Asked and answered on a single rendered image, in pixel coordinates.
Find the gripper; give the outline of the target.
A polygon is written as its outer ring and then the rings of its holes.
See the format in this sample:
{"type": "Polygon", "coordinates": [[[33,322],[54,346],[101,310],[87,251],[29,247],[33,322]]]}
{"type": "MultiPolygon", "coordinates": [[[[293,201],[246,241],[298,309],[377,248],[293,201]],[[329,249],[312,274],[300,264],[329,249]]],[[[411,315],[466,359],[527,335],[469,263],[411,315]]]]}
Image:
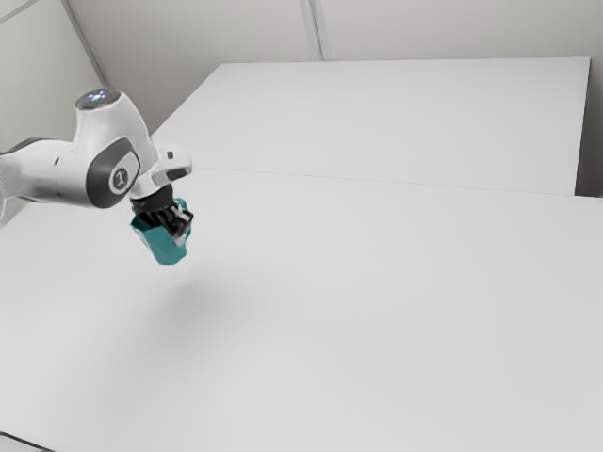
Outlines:
{"type": "Polygon", "coordinates": [[[130,202],[137,216],[162,217],[162,226],[175,246],[185,244],[194,216],[183,204],[175,204],[172,184],[161,187],[147,197],[131,199],[130,202]]]}

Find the teal faceted mug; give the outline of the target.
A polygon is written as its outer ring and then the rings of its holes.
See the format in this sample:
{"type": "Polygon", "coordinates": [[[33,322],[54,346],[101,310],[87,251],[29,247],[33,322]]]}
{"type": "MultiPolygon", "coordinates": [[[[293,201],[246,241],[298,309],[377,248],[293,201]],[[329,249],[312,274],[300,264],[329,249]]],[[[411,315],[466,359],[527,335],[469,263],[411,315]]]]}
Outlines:
{"type": "MultiPolygon", "coordinates": [[[[187,203],[182,198],[175,198],[174,202],[187,208],[187,203]]],[[[130,226],[160,265],[175,265],[187,256],[187,240],[183,246],[175,246],[171,236],[162,226],[162,217],[135,215],[130,226]]]]}

